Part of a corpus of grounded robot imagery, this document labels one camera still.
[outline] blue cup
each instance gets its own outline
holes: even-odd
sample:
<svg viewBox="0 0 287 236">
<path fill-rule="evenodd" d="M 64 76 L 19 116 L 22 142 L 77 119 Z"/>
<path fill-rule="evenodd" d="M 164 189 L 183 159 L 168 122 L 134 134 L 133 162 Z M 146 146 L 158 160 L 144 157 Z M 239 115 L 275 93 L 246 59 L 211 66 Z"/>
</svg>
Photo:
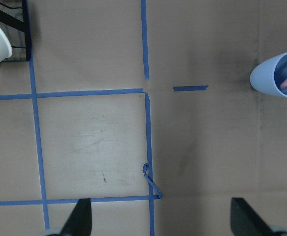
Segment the blue cup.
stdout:
<svg viewBox="0 0 287 236">
<path fill-rule="evenodd" d="M 279 97 L 287 97 L 287 87 L 281 84 L 287 79 L 287 53 L 264 61 L 251 73 L 251 85 L 258 91 Z"/>
</svg>

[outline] black object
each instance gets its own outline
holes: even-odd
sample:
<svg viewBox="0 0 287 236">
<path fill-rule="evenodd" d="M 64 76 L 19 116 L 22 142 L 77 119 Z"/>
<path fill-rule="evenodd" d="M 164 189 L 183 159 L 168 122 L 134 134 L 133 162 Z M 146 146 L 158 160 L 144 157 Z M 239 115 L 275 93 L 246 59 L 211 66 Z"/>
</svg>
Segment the black object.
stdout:
<svg viewBox="0 0 287 236">
<path fill-rule="evenodd" d="M 87 198 L 78 201 L 60 234 L 49 236 L 90 236 L 91 231 L 91 199 Z"/>
<path fill-rule="evenodd" d="M 243 198 L 231 200 L 231 230 L 234 236 L 287 236 L 287 232 L 273 232 Z"/>
<path fill-rule="evenodd" d="M 0 22 L 24 33 L 25 49 L 26 49 L 26 61 L 29 61 L 31 58 L 31 35 L 29 27 L 29 13 L 26 0 L 21 0 L 22 7 L 8 7 L 5 4 L 0 3 L 8 9 L 17 9 L 21 8 L 23 13 L 23 21 L 14 18 L 13 16 L 7 14 L 6 12 L 0 10 Z M 13 46 L 13 48 L 23 48 L 21 46 Z"/>
</svg>

